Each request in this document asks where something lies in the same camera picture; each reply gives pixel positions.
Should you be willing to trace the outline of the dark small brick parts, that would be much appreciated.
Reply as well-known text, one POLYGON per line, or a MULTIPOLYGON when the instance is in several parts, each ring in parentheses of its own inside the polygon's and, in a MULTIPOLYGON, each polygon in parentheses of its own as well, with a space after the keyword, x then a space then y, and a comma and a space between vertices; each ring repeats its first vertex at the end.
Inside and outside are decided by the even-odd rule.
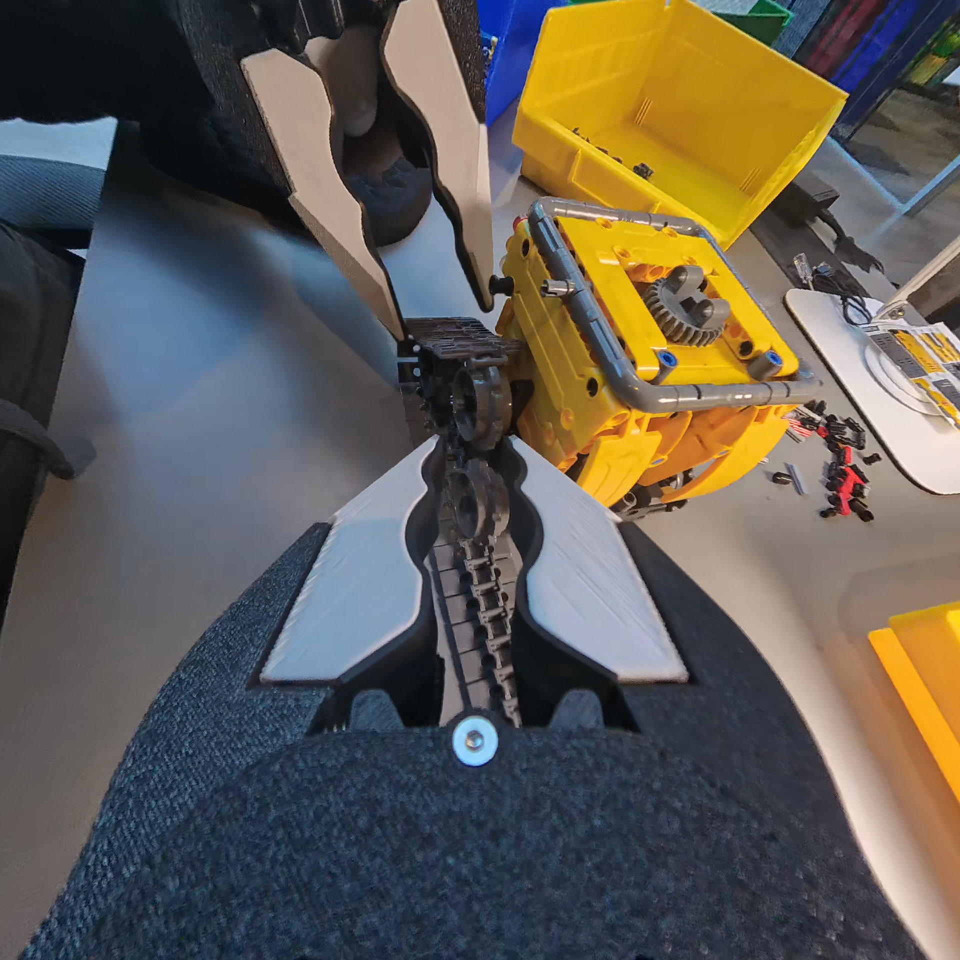
MULTIPOLYGON (((576 137, 582 139, 582 141, 583 141, 585 144, 588 144, 588 145, 593 146, 593 148, 594 148, 596 151, 598 151, 599 153, 601 153, 601 154, 603 154, 604 156, 608 157, 610 160, 614 161, 615 163, 617 163, 617 164, 619 164, 619 165, 621 165, 621 166, 626 166, 626 164, 625 164, 624 160, 622 159, 622 157, 613 154, 610 150, 608 150, 608 149, 605 148, 605 147, 602 147, 602 146, 599 146, 599 145, 594 145, 594 144, 593 144, 593 141, 591 140, 591 138, 590 138, 589 136, 587 136, 586 133, 582 132, 579 126, 575 126, 575 127, 572 129, 572 133, 573 133, 576 137)), ((652 180, 652 178, 654 177, 654 173, 655 173, 654 169, 653 169, 651 166, 649 166, 649 164, 647 164, 647 163, 645 163, 645 162, 639 162, 639 163, 633 164, 633 165, 630 167, 630 170, 631 170, 631 173, 634 174, 636 177, 642 179, 643 181, 647 181, 647 182, 650 181, 650 180, 652 180)))

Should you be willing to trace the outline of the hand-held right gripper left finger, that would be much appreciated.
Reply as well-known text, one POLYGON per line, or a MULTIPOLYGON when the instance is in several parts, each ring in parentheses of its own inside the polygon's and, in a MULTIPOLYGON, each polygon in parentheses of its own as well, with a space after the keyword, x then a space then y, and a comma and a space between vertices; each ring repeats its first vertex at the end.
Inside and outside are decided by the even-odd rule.
POLYGON ((446 464, 445 441, 428 438, 330 517, 260 686, 329 689, 333 714, 383 690, 405 725, 439 723, 445 667, 426 559, 446 464))

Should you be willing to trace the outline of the yellow plastic bin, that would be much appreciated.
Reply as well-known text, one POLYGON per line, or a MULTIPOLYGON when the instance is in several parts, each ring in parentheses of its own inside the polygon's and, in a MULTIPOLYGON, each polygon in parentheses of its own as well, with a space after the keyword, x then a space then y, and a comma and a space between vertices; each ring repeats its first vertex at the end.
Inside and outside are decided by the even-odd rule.
POLYGON ((955 798, 959 797, 959 603, 893 616, 870 646, 955 798))
POLYGON ((512 143, 522 176, 548 196, 693 219, 727 250, 807 165, 846 101, 693 2, 590 2, 546 14, 512 143), (640 162, 652 179, 632 173, 640 162))

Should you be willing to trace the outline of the white base board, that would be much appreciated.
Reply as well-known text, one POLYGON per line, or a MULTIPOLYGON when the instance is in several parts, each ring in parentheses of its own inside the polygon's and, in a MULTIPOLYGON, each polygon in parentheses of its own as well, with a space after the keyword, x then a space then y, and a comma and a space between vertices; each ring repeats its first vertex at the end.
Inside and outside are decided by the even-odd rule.
POLYGON ((958 429, 846 323, 837 297, 791 289, 783 303, 900 472, 932 495, 958 495, 958 429))

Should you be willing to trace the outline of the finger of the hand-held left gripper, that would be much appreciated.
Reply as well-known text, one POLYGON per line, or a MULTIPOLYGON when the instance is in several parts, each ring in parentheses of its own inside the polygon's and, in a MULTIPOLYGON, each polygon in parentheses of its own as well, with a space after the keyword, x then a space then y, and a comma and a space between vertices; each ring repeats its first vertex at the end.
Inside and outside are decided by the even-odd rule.
POLYGON ((290 205, 393 339, 405 341, 392 282, 368 236, 366 210, 334 155, 335 115, 322 75, 281 50, 248 55, 240 66, 291 188, 290 205))
POLYGON ((478 306, 489 313, 495 250, 476 3, 397 2, 382 34, 381 58, 406 112, 414 158, 426 161, 463 273, 478 306))

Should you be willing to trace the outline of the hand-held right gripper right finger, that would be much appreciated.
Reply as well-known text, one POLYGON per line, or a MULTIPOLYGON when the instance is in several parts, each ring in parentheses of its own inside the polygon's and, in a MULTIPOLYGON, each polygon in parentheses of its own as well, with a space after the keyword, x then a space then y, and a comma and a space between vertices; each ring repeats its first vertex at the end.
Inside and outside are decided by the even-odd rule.
POLYGON ((584 690, 608 726, 637 727, 635 700, 690 691, 636 537, 516 437, 504 441, 504 482, 520 564, 510 652, 522 726, 548 726, 565 696, 584 690))

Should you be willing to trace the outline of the person's left forearm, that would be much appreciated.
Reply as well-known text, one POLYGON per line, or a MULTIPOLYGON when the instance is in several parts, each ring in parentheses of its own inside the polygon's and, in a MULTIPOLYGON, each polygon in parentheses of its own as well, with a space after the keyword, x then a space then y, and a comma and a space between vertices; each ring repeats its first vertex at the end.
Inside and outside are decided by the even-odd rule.
POLYGON ((3 1, 1 116, 74 123, 158 114, 189 76, 162 2, 3 1))

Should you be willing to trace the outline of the cluster of small brick parts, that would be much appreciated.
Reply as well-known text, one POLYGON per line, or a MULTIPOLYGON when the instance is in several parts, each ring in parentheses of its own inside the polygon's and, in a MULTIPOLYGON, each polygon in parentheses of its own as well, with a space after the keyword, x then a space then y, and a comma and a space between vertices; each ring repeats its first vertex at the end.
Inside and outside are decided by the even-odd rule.
POLYGON ((855 418, 831 413, 824 401, 809 401, 788 410, 782 419, 785 437, 795 443, 818 438, 825 460, 818 483, 823 503, 818 517, 827 522, 854 517, 862 523, 876 520, 868 499, 871 480, 865 467, 881 462, 879 453, 867 454, 868 433, 855 418))

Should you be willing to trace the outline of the green plastic bin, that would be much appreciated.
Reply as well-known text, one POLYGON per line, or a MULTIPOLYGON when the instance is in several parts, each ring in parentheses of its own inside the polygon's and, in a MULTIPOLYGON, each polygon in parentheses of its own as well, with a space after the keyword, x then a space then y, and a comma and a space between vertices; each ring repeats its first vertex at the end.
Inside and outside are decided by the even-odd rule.
POLYGON ((766 46, 773 47, 795 17, 776 1, 701 1, 698 4, 766 46))

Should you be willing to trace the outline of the light grey desk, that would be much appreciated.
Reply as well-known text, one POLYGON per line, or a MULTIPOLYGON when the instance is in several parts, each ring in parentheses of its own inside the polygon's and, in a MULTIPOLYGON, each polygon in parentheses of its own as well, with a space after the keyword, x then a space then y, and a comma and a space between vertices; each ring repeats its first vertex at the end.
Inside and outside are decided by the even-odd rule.
MULTIPOLYGON (((2 631, 2 958, 63 888, 151 702, 314 522, 411 449, 393 342, 317 248, 156 173, 135 128, 2 125, 2 155, 106 172, 2 631)), ((865 468, 822 519, 818 438, 641 529, 774 668, 879 882, 958 958, 958 804, 868 636, 958 599, 958 497, 865 468)))

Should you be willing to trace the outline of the person's left hand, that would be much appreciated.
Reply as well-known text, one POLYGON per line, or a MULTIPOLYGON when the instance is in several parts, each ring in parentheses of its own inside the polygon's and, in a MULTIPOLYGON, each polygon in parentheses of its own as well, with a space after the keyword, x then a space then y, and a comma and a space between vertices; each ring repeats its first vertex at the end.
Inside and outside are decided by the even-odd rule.
POLYGON ((342 139, 342 173, 352 196, 366 211, 377 248, 414 233, 433 199, 431 175, 404 151, 402 112, 386 79, 376 91, 376 114, 369 129, 342 139))

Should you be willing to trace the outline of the yellow black printed sheet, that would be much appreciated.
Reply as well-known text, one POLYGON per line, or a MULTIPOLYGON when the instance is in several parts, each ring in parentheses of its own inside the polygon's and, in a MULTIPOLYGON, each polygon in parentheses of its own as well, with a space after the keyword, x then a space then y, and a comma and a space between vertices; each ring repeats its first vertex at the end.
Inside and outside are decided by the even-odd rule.
POLYGON ((864 325, 874 353, 896 371, 917 396, 922 412, 937 415, 959 429, 959 341, 942 322, 913 326, 904 322, 864 325))

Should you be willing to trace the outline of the black yellow toy brick vehicle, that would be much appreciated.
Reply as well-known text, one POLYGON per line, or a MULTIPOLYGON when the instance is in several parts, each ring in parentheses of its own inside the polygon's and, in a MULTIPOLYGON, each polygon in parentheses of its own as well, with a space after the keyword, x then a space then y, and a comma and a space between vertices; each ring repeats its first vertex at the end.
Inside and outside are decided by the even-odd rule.
POLYGON ((541 197, 501 268, 496 329, 404 318, 407 384, 466 458, 518 438, 622 518, 734 484, 822 390, 693 219, 541 197))

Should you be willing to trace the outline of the grey fabric chair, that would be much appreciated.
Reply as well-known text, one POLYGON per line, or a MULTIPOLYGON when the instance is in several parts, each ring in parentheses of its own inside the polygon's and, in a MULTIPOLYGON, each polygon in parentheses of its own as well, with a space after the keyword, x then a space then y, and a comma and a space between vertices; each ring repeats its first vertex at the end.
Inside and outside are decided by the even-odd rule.
POLYGON ((102 169, 47 158, 1 156, 1 219, 69 250, 87 250, 101 205, 102 169))

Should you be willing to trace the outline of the black power adapter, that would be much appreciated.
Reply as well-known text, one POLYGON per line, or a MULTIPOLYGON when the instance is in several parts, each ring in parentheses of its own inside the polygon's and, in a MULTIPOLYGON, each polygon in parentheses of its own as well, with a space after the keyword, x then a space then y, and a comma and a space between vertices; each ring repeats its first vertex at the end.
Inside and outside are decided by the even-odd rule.
POLYGON ((856 239, 846 233, 834 216, 832 207, 839 197, 839 191, 834 186, 816 174, 802 171, 773 199, 771 210, 794 229, 812 227, 815 222, 821 222, 833 234, 836 258, 864 273, 876 271, 884 275, 882 261, 858 246, 856 239))

